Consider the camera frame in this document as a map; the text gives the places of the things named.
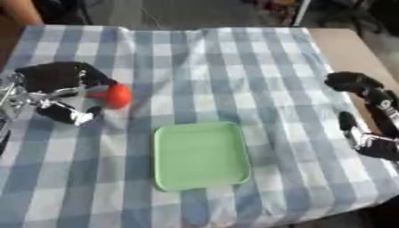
green plastic tray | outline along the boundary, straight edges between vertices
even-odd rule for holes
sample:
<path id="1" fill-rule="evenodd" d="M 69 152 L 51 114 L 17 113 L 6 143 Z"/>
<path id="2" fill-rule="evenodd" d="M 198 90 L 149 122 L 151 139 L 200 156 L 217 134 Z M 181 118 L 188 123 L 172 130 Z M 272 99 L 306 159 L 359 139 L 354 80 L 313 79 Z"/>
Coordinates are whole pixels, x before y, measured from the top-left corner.
<path id="1" fill-rule="evenodd" d="M 244 183 L 247 150 L 232 122 L 163 126 L 155 132 L 155 182 L 163 191 Z"/>

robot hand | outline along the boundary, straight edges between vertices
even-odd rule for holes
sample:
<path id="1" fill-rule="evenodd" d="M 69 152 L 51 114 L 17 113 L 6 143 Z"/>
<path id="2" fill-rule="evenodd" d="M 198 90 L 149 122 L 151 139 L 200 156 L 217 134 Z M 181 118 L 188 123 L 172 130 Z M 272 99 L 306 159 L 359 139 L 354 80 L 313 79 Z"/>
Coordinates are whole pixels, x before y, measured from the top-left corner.
<path id="1" fill-rule="evenodd" d="M 102 110 L 92 107 L 79 112 L 57 101 L 58 97 L 74 96 L 79 87 L 113 86 L 117 81 L 108 78 L 93 66 L 77 61 L 52 62 L 16 69 L 22 75 L 20 87 L 27 92 L 28 102 L 37 107 L 39 115 L 65 124 L 80 125 L 95 118 Z"/>
<path id="2" fill-rule="evenodd" d="M 396 95 L 385 90 L 379 81 L 362 73 L 331 73 L 324 81 L 327 86 L 339 92 L 357 94 L 384 136 L 399 137 L 399 111 Z"/>
<path id="3" fill-rule="evenodd" d="M 72 106 L 64 103 L 51 100 L 42 100 L 37 105 L 36 112 L 44 117 L 48 117 L 52 120 L 79 126 L 87 121 L 90 121 L 97 117 L 102 111 L 99 106 L 92 107 L 86 112 L 79 112 Z"/>

black chair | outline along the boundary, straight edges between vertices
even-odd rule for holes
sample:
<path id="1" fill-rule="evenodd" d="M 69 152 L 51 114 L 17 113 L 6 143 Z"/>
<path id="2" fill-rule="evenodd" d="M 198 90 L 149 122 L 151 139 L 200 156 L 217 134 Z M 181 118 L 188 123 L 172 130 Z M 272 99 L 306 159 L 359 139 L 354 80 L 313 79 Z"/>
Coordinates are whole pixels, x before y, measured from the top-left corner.
<path id="1" fill-rule="evenodd" d="M 85 0 L 34 0 L 46 24 L 93 25 Z"/>
<path id="2" fill-rule="evenodd" d="M 393 36 L 399 37 L 399 1 L 380 0 L 370 6 L 370 13 L 379 20 Z"/>
<path id="3" fill-rule="evenodd" d="M 359 37 L 363 35 L 363 22 L 369 22 L 371 25 L 373 25 L 375 27 L 375 33 L 381 33 L 384 28 L 383 25 L 377 19 L 375 19 L 367 9 L 362 7 L 365 0 L 356 0 L 354 3 L 348 0 L 348 4 L 343 4 L 333 0 L 323 1 L 330 6 L 334 6 L 336 10 L 335 12 L 321 18 L 318 21 L 320 27 L 326 27 L 329 22 L 334 20 L 349 20 L 354 24 Z"/>

tablecloth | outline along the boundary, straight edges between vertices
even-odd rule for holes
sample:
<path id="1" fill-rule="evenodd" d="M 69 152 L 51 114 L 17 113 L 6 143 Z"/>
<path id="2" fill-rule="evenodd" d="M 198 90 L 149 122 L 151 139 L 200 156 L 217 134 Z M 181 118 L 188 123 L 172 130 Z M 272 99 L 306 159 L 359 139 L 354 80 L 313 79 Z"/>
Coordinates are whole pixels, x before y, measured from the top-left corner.
<path id="1" fill-rule="evenodd" d="M 392 164 L 358 155 L 339 131 L 341 110 L 358 114 L 323 84 L 331 69 L 305 28 L 32 26 L 4 74 L 50 61 L 93 64 L 130 86 L 134 101 L 80 127 L 26 108 L 0 159 L 0 227 L 267 227 L 398 193 Z M 85 109 L 92 100 L 67 102 Z M 217 120 L 241 127 L 252 178 L 157 190 L 153 131 Z"/>

chair leg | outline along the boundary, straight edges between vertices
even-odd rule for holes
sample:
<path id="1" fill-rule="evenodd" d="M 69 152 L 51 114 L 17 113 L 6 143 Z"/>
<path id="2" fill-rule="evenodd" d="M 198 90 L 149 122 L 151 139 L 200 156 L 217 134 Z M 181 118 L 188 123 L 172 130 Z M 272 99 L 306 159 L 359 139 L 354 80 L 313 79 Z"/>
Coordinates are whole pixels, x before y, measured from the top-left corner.
<path id="1" fill-rule="evenodd" d="M 352 7 L 352 9 L 354 9 L 354 10 L 360 9 L 362 7 L 363 3 L 364 3 L 364 0 L 357 0 L 354 3 L 354 6 Z"/>
<path id="2" fill-rule="evenodd" d="M 93 25 L 92 18 L 89 15 L 89 12 L 87 11 L 87 6 L 84 0 L 79 1 L 79 8 L 82 11 L 83 17 L 85 18 L 85 23 L 87 25 Z"/>
<path id="3" fill-rule="evenodd" d="M 376 33 L 376 34 L 382 33 L 382 31 L 384 30 L 384 26 L 382 25 L 381 22 L 379 22 L 379 20 L 377 20 L 375 17 L 373 17 L 370 14 L 369 14 L 367 20 L 376 25 L 376 29 L 374 30 L 374 33 Z"/>
<path id="4" fill-rule="evenodd" d="M 330 15 L 327 15 L 323 18 L 321 18 L 319 21 L 317 21 L 318 25 L 320 27 L 326 27 L 326 24 L 329 21 L 334 21 L 334 20 L 340 20 L 340 19 L 345 19 L 350 15 L 351 11 L 345 10 L 345 11 L 341 11 L 341 12 L 334 12 Z"/>
<path id="5" fill-rule="evenodd" d="M 362 37 L 363 29 L 362 29 L 362 25 L 360 24 L 360 21 L 356 17 L 351 17 L 351 21 L 354 24 L 354 27 L 356 28 L 357 36 Z"/>

